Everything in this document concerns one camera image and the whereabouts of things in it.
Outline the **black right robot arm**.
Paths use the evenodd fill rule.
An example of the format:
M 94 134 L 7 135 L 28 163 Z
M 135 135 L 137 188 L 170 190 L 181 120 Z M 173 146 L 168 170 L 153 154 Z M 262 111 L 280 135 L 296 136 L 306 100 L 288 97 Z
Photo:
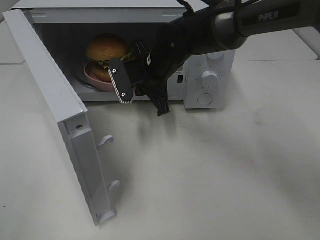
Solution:
M 186 12 L 157 30 L 151 51 L 137 41 L 134 60 L 109 61 L 108 72 L 120 103 L 147 96 L 159 116 L 167 114 L 167 80 L 191 56 L 236 50 L 250 36 L 320 23 L 317 0 L 208 0 L 199 11 L 185 1 L 181 4 Z

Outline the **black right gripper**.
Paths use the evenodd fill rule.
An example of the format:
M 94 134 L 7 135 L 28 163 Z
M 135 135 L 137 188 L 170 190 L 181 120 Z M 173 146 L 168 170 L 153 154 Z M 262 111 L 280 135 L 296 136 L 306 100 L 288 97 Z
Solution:
M 143 51 L 134 60 L 123 63 L 119 58 L 111 59 L 108 72 L 119 102 L 133 102 L 133 86 L 136 96 L 148 96 L 158 117 L 169 113 L 167 80 L 189 57 L 185 43 L 165 40 L 157 41 L 150 52 Z

